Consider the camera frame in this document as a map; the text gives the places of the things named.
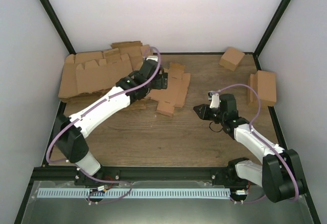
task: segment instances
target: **purple cable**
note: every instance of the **purple cable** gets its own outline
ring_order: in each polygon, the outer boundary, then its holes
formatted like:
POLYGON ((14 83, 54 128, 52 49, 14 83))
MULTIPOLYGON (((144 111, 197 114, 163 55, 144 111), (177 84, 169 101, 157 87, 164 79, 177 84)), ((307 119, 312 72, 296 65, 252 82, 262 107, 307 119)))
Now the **purple cable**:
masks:
MULTIPOLYGON (((248 85, 245 85, 245 84, 234 84, 234 85, 229 85, 223 89, 220 89, 220 90, 217 90, 217 91, 214 91, 213 94, 217 94, 217 93, 220 93, 226 89, 229 89, 229 88, 232 88, 232 87, 236 87, 236 86, 244 86, 248 89, 250 89, 256 96, 256 99, 258 100, 258 111, 255 115, 255 117, 250 121, 250 124, 249 124, 249 128, 250 128, 250 131, 252 130, 252 123, 253 121, 259 116, 259 113, 260 113, 260 109, 261 109, 261 102, 260 102, 260 98, 258 96, 258 94, 256 93, 256 91, 254 89, 252 89, 250 86, 248 85)), ((257 133, 255 133, 254 131, 251 131, 251 133, 260 141, 262 142, 264 145, 266 145, 267 147, 269 147, 270 150, 272 150, 275 155, 278 157, 278 159, 281 161, 281 163, 283 164, 283 166, 285 167, 288 175, 290 176, 291 180, 292 180, 292 183, 294 185, 294 189, 295 189, 295 196, 294 198, 291 198, 290 200, 291 201, 297 201, 298 200, 298 196, 299 196, 299 191, 298 191, 298 187, 297 187, 297 183, 296 183, 296 180, 295 180, 295 177, 290 169, 290 167, 288 167, 288 165, 286 164, 286 162, 284 161, 284 159, 281 157, 281 155, 279 155, 279 153, 271 146, 269 145, 264 139, 262 139, 257 133)))
MULTIPOLYGON (((110 99, 112 99, 112 98, 114 98, 114 97, 116 97, 116 96, 118 96, 118 95, 125 94, 125 93, 127 93, 127 92, 135 91, 135 90, 137 90, 137 89, 140 89, 140 88, 146 86, 147 84, 149 84, 149 83, 154 79, 154 77, 157 75, 157 73, 158 73, 158 71, 159 71, 159 69, 160 69, 160 65, 161 65, 161 54, 160 54, 159 50, 158 50, 156 47, 152 47, 152 46, 149 47, 149 48, 145 51, 145 54, 146 54, 150 49, 155 50, 155 51, 157 52, 157 55, 158 55, 158 64, 157 64, 156 69, 155 69, 154 73, 152 74, 152 76, 151 76, 148 80, 146 80, 144 83, 142 83, 142 84, 140 84, 140 85, 138 85, 138 86, 136 86, 136 87, 134 87, 134 88, 131 88, 131 89, 128 89, 128 90, 123 90, 123 91, 121 91, 121 92, 118 92, 118 93, 116 93, 116 94, 114 94, 114 95, 109 96, 109 97, 108 97, 108 100, 110 100, 110 99)), ((106 102, 106 101, 108 101, 108 100, 107 100, 107 99, 103 99, 103 100, 99 101, 99 102, 96 103, 94 106, 92 106, 92 107, 89 108, 87 111, 85 111, 85 112, 81 115, 81 117, 84 117, 84 116, 87 115, 89 112, 91 112, 92 110, 94 110, 95 108, 97 108, 99 105, 101 105, 102 103, 104 103, 104 102, 106 102)), ((59 159, 59 160, 52 161, 52 160, 50 160, 50 154, 51 154, 52 148, 54 147, 54 145, 56 144, 56 142, 58 141, 58 139, 60 138, 60 136, 62 136, 62 134, 65 133, 65 132, 70 128, 70 127, 72 127, 72 126, 73 126, 77 121, 79 121, 78 118, 75 119, 75 120, 74 120, 73 122, 71 122, 70 124, 68 124, 64 129, 62 129, 62 131, 60 131, 60 132, 58 133, 58 135, 55 136, 55 138, 52 140, 52 142, 50 143, 50 145, 49 145, 49 147, 48 147, 48 150, 46 151, 46 161, 47 161, 48 163, 58 163, 58 162, 61 162, 61 161, 66 160, 66 159, 59 159)), ((119 198, 116 198, 116 199, 114 199, 114 200, 111 200, 111 201, 108 201, 108 202, 105 202, 105 203, 112 203, 112 202, 115 202, 115 201, 121 200, 122 198, 124 198, 125 196, 127 196, 127 195, 131 192, 131 190, 132 190, 132 185, 131 185, 130 183, 128 183, 128 182, 124 182, 124 181, 105 181, 105 180, 97 179, 97 178, 95 178, 95 177, 93 177, 93 176, 90 176, 88 173, 86 173, 86 172, 83 171, 82 169, 81 169, 81 171, 82 171, 82 172, 83 172, 87 177, 89 177, 90 179, 92 179, 92 180, 94 180, 94 181, 97 181, 97 182, 102 182, 102 183, 127 183, 127 184, 130 185, 130 189, 129 189, 129 191, 128 191, 126 194, 120 196, 119 198)))

